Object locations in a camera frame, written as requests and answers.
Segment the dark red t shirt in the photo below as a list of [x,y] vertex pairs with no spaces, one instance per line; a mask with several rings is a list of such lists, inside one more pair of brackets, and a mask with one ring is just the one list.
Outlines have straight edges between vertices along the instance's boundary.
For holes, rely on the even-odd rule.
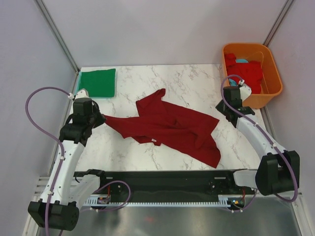
[[136,101],[137,117],[105,116],[105,123],[123,138],[133,138],[140,144],[165,145],[216,168],[221,153],[212,132],[217,118],[163,101],[164,88]]

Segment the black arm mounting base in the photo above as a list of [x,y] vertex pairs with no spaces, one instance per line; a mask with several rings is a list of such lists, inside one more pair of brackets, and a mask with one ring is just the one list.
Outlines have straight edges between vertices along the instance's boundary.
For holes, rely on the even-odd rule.
[[205,199],[207,195],[233,195],[242,197],[254,193],[249,187],[235,184],[233,171],[131,171],[105,172],[100,174],[100,185],[105,187],[100,194],[110,194],[115,200],[161,197],[174,199],[193,197]]

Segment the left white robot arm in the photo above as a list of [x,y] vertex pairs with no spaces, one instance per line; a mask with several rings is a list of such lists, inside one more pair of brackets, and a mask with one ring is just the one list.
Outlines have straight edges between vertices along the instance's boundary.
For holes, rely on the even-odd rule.
[[72,107],[73,113],[60,130],[59,153],[46,187],[39,200],[28,206],[29,214],[46,233],[50,229],[72,231],[89,196],[93,192],[104,193],[108,188],[108,181],[101,177],[104,171],[93,169],[87,170],[75,187],[71,186],[92,129],[105,122],[91,98],[75,98]]

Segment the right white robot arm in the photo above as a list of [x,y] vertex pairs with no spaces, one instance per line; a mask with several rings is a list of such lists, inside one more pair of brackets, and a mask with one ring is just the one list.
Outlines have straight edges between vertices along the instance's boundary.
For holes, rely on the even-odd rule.
[[254,111],[243,106],[241,91],[239,87],[221,88],[222,100],[216,109],[247,138],[260,157],[260,164],[257,169],[235,171],[233,177],[225,181],[225,187],[233,194],[245,186],[257,189],[264,196],[277,197],[293,191],[293,197],[287,199],[293,202],[298,196],[300,156],[296,151],[288,151],[277,143],[259,125]]

